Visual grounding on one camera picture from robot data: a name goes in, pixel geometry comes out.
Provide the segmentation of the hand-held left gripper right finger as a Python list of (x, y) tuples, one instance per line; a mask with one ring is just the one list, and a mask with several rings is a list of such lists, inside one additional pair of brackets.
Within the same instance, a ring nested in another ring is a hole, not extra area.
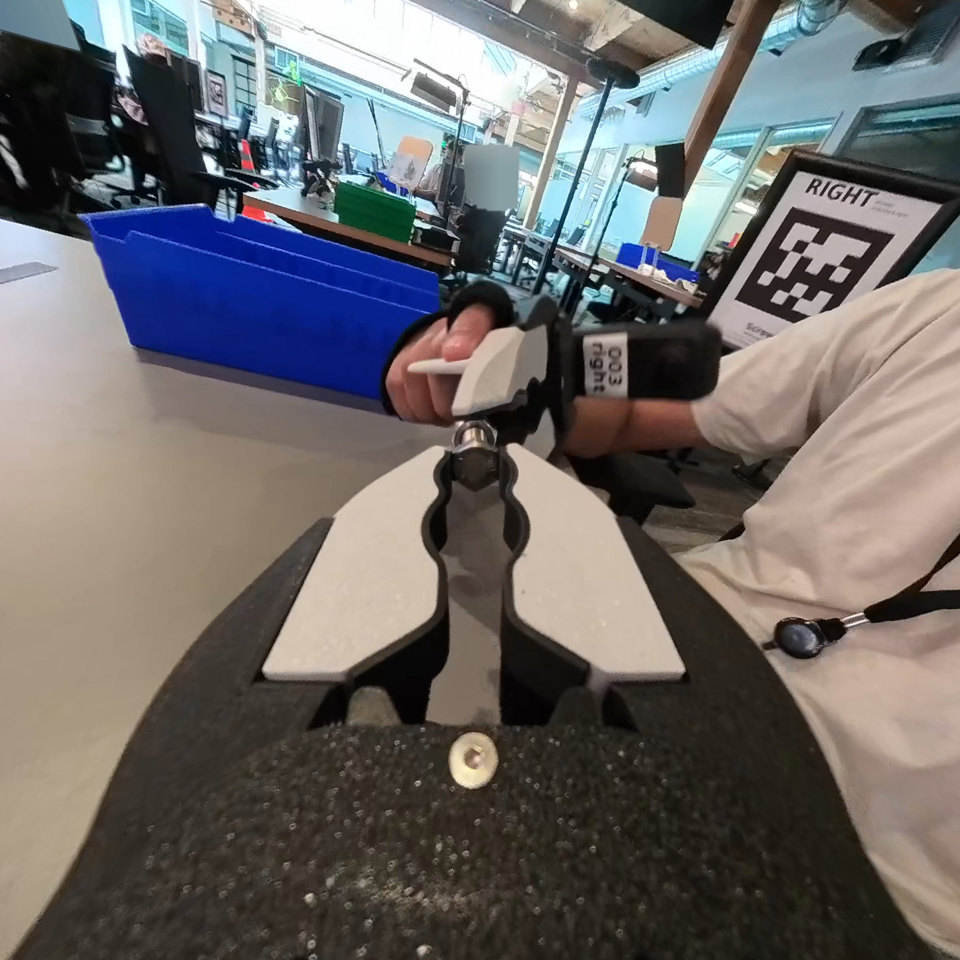
[(500, 458), (500, 718), (542, 725), (569, 690), (677, 683), (687, 669), (614, 513), (520, 444)]

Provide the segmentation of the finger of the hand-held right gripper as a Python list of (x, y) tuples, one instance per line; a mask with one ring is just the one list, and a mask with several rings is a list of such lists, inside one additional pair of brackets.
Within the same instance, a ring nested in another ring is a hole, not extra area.
[(452, 401), (454, 419), (474, 419), (522, 404), (532, 383), (546, 382), (546, 325), (491, 331), (465, 362)]

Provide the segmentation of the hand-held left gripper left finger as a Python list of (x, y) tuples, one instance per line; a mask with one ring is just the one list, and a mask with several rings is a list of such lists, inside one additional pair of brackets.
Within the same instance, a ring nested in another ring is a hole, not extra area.
[(337, 511), (262, 665), (266, 681), (390, 694), (426, 719), (450, 654), (450, 452), (431, 446)]

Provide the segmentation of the silver hex nut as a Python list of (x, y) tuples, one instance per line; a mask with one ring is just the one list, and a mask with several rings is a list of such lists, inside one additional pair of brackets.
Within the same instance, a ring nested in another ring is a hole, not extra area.
[(498, 482), (500, 452), (481, 446), (459, 447), (450, 454), (451, 477), (465, 489), (479, 492)]

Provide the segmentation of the blue plastic bin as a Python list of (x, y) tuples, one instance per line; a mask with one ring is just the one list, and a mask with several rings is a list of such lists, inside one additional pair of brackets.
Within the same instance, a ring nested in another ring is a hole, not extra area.
[(654, 246), (643, 246), (640, 243), (622, 243), (614, 262), (630, 269), (639, 270), (642, 266), (655, 265), (658, 270), (664, 271), (669, 276), (696, 274), (698, 267), (692, 266), (687, 261), (668, 255), (665, 251), (656, 251)]
[(429, 270), (205, 205), (85, 214), (130, 344), (375, 401)]

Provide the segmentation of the person's right forearm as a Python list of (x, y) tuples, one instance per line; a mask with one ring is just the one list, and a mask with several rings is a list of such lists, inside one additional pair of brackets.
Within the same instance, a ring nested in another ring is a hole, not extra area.
[(578, 397), (559, 450), (575, 458), (596, 459), (708, 445), (690, 401)]

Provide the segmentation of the person's right hand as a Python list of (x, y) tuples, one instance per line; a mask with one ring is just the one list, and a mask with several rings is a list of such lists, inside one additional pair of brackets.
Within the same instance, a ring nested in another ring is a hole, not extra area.
[(453, 319), (431, 318), (403, 342), (384, 377), (391, 409), (408, 423), (448, 426), (458, 387), (453, 374), (411, 371), (414, 364), (438, 359), (455, 363), (470, 359), (495, 327), (496, 315), (485, 304), (474, 303)]

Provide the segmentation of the wooden office table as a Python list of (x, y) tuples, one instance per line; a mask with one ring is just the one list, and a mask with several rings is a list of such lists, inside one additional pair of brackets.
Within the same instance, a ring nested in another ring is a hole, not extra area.
[(570, 296), (588, 288), (607, 286), (623, 296), (637, 294), (647, 299), (661, 298), (686, 308), (702, 306), (706, 299), (699, 292), (688, 292), (676, 283), (662, 282), (604, 258), (591, 266), (590, 257), (565, 247), (555, 251), (553, 261), (560, 272), (570, 277)]
[(335, 213), (322, 209), (317, 199), (302, 196), (296, 188), (279, 187), (248, 192), (244, 196), (244, 211), (248, 210), (264, 211), (307, 235), (420, 267), (441, 278), (449, 275), (453, 269), (454, 255), (451, 251), (436, 250), (413, 242), (401, 243), (343, 224)]

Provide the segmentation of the black speaker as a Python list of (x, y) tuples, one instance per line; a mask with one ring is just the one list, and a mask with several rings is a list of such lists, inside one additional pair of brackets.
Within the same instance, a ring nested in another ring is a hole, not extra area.
[(656, 192), (659, 197), (682, 200), (687, 192), (686, 148), (683, 141), (656, 145)]

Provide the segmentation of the stack of green bins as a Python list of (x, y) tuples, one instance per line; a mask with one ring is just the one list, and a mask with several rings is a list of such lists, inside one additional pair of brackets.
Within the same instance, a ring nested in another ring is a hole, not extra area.
[(418, 213), (409, 198), (344, 179), (338, 182), (333, 210), (340, 224), (400, 244), (410, 243)]

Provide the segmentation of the black badge reel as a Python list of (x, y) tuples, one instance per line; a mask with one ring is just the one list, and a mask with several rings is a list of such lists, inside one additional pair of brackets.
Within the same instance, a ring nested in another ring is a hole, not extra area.
[(959, 556), (959, 535), (942, 552), (933, 566), (917, 581), (898, 593), (844, 617), (804, 619), (783, 618), (774, 626), (771, 639), (761, 645), (770, 652), (779, 650), (793, 659), (808, 660), (820, 656), (829, 646), (842, 641), (859, 627), (895, 623), (930, 614), (959, 609), (959, 589), (928, 590), (930, 581)]

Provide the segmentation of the black framed marker sign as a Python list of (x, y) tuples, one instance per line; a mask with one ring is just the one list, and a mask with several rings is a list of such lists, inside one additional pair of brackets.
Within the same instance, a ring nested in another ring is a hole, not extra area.
[(959, 187), (794, 150), (733, 247), (701, 314), (728, 351), (908, 276), (958, 216)]

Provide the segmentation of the small instruction board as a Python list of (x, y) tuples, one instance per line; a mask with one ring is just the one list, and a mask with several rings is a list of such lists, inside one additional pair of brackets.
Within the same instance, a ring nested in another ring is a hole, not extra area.
[(424, 138), (406, 135), (401, 138), (387, 167), (387, 177), (397, 187), (415, 190), (421, 183), (434, 144)]

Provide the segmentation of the white t-shirt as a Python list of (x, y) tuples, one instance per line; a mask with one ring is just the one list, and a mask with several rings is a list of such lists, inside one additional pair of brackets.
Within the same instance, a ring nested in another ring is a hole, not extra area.
[[(791, 454), (738, 537), (677, 557), (756, 644), (784, 618), (844, 618), (899, 593), (958, 536), (958, 270), (727, 356), (693, 417), (719, 450)], [(955, 956), (958, 632), (945, 610), (856, 628), (807, 661), (768, 655), (897, 906)]]

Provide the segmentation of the black pole stand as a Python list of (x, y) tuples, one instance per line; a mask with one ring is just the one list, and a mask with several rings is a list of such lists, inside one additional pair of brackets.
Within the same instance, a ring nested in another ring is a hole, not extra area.
[(596, 106), (593, 119), (591, 121), (588, 135), (583, 143), (577, 168), (573, 174), (573, 177), (571, 178), (570, 187), (561, 209), (557, 226), (550, 239), (549, 245), (546, 248), (546, 252), (541, 257), (538, 274), (536, 275), (536, 279), (531, 290), (532, 295), (535, 297), (541, 294), (546, 284), (548, 270), (553, 264), (553, 258), (559, 246), (564, 225), (569, 217), (570, 209), (577, 195), (578, 186), (589, 158), (590, 151), (592, 150), (594, 138), (601, 123), (603, 113), (606, 110), (610, 95), (615, 88), (633, 90), (637, 87), (640, 81), (639, 74), (636, 70), (619, 62), (602, 57), (592, 57), (587, 63), (587, 69), (590, 77), (602, 81), (603, 86), (599, 102)]

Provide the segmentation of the computer monitor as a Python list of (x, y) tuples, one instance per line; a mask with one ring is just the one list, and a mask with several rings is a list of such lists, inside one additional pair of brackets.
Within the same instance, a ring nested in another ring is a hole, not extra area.
[(343, 116), (340, 97), (307, 84), (302, 86), (299, 126), (306, 162), (339, 162)]

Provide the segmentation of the black ceiling screen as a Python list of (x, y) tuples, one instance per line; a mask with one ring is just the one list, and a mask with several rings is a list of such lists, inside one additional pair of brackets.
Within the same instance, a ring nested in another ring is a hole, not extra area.
[(622, 6), (704, 48), (727, 26), (734, 1), (619, 1)]

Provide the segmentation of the wooden support post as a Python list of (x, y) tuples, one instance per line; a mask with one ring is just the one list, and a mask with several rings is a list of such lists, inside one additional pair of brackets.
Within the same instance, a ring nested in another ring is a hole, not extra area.
[(684, 138), (684, 187), (691, 186), (757, 54), (779, 1), (747, 1), (726, 36), (726, 46), (689, 123)]

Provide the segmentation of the silver ventilation duct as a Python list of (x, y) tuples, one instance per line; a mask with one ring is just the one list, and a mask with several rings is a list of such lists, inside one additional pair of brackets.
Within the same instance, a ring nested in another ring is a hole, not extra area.
[(817, 37), (846, 11), (849, 1), (796, 1), (778, 11), (764, 31), (758, 50), (778, 56), (794, 42)]

